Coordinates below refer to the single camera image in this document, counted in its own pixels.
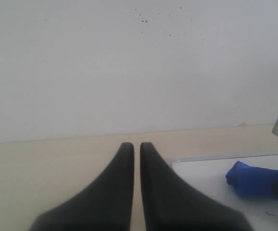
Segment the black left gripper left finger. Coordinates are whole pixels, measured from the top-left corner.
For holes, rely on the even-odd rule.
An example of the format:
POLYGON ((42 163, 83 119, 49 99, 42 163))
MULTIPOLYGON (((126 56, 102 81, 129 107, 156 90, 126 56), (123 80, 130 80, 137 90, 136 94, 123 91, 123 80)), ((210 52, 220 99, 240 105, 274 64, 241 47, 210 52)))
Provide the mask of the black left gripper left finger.
POLYGON ((128 231, 132 216, 134 147, 120 145, 103 172, 83 191, 41 214, 31 231, 128 231))

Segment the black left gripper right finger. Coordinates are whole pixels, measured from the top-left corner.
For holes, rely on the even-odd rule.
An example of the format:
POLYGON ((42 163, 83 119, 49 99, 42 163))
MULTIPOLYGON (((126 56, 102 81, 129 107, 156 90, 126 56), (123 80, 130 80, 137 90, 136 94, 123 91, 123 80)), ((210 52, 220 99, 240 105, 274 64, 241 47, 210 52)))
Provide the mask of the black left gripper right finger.
POLYGON ((245 216, 202 194, 162 159, 140 145, 141 195, 148 231, 251 231, 245 216))

